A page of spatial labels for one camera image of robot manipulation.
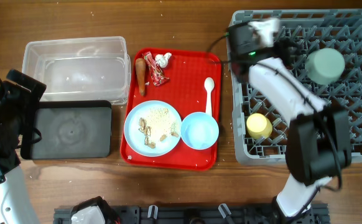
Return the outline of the light blue bowl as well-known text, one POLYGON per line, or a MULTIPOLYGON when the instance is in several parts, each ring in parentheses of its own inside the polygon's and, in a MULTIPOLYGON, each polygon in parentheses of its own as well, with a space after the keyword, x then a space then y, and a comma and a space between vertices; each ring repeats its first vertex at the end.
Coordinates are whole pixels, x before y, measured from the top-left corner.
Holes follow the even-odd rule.
POLYGON ((183 142, 194 150, 205 150, 218 140, 219 126, 212 115, 194 112, 186 116, 181 125, 183 142))

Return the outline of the yellow plastic cup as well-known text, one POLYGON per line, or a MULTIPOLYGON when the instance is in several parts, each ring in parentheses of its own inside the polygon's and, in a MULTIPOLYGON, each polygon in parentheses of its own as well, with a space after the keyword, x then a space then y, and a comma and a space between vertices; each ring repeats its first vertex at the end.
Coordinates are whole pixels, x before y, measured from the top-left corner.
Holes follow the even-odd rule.
POLYGON ((246 120, 246 127, 253 139, 268 138, 272 133, 272 124, 263 114, 251 114, 246 120))

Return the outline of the pale green bowl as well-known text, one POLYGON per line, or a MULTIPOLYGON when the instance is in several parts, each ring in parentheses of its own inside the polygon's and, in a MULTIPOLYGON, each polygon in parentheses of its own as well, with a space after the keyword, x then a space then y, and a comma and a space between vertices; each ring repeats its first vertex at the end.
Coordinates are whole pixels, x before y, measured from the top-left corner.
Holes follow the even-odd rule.
POLYGON ((329 85, 341 77, 345 70, 345 60, 339 51, 324 48, 307 57, 305 70, 311 81, 319 85, 329 85))

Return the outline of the white plastic spoon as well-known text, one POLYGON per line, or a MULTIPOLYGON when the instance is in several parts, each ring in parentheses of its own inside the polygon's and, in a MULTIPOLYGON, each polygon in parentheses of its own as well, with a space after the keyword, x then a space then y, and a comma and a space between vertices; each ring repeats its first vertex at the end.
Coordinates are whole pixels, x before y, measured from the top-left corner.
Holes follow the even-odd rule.
POLYGON ((214 80, 211 77, 206 78, 205 82, 204 82, 204 88, 207 93, 205 113, 208 114, 209 116, 213 115, 212 114, 211 93, 212 93, 214 87, 215 87, 214 80))

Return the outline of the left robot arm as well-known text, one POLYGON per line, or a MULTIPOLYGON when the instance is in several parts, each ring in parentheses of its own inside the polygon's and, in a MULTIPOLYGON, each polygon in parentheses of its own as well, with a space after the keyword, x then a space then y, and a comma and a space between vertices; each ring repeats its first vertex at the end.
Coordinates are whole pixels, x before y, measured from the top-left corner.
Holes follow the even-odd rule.
POLYGON ((45 84, 12 69, 0 79, 0 223, 38 223, 17 149, 41 141, 33 114, 45 84))

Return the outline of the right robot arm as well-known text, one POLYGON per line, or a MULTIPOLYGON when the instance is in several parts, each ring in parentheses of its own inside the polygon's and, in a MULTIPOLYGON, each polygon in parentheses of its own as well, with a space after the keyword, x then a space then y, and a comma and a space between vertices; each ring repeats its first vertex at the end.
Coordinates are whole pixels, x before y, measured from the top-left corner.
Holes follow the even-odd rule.
POLYGON ((341 172, 350 166, 351 144, 348 112, 303 86, 290 73, 288 38, 274 40, 277 19, 243 22, 227 28, 231 70, 237 81, 262 93, 289 127, 285 161, 290 171, 283 190, 274 198, 274 218, 290 223, 305 215, 320 189, 342 187, 341 172))

